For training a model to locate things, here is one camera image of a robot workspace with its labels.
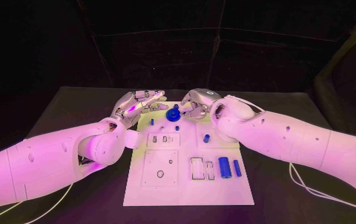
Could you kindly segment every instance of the black tablecloth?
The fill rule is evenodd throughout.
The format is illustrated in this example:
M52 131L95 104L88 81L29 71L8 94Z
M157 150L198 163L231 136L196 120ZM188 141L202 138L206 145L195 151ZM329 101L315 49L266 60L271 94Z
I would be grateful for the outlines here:
M98 122L110 115L127 91L132 90L62 87L29 137ZM181 101L186 92L168 90L168 99ZM306 93L218 93L222 96L232 94L266 110L329 128ZM132 153L126 148L119 162L74 184L64 201L36 223L356 223L355 208L313 196L292 181L289 163L244 146L241 153L255 205L123 207ZM296 167L307 186L356 203L356 190L351 185L312 168ZM22 203L0 216L0 223L34 220L52 207L65 191L67 188Z

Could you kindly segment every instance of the white board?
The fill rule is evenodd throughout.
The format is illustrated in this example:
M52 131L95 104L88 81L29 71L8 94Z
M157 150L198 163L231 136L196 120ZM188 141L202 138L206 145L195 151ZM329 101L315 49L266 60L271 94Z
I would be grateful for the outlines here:
M181 103L168 101L165 104L173 107ZM181 106L181 110L188 109L189 104ZM209 120L209 117L202 120L182 117L170 122L166 111L142 115L137 130L143 133L143 141L133 152L124 206L254 205L240 144L219 138ZM211 135L208 143L202 141L205 134ZM230 160L230 179L221 177L219 157L228 157ZM202 158L204 180L192 180L191 158ZM241 177L237 177L234 160L240 162ZM214 180L208 177L206 162L214 163Z

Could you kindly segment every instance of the dark gray surface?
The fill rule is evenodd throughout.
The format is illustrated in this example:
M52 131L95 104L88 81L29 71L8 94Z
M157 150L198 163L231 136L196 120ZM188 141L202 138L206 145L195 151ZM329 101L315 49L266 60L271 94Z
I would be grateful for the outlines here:
M129 89L62 87L32 129L29 137L106 118ZM329 128L306 93L234 94L273 112ZM169 90L170 101L186 91ZM254 206L123 207L132 161L130 149L119 162L77 182L61 204L36 223L356 223L355 208L313 196L289 175L289 164L241 147ZM297 166L306 184L346 201L356 202L355 188L325 173ZM57 203L67 189L26 201L3 216L0 223L31 221Z

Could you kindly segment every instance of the blue cylinder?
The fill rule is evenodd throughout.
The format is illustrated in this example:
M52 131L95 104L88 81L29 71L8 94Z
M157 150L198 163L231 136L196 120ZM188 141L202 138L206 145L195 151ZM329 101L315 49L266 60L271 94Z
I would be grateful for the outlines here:
M234 165L235 165L237 175L238 175L238 177L241 177L243 174L241 174L241 169L240 169L240 162L238 162L238 160L234 160Z
M209 142L209 138L211 138L211 136L206 134L205 139L204 139L204 142L205 142L205 143Z
M179 111L179 105L175 104L175 107L168 110L166 112L166 118L172 121L176 122L181 120L181 111Z
M232 177L231 165L228 163L228 157L219 158L219 167L221 167L221 177L230 179Z

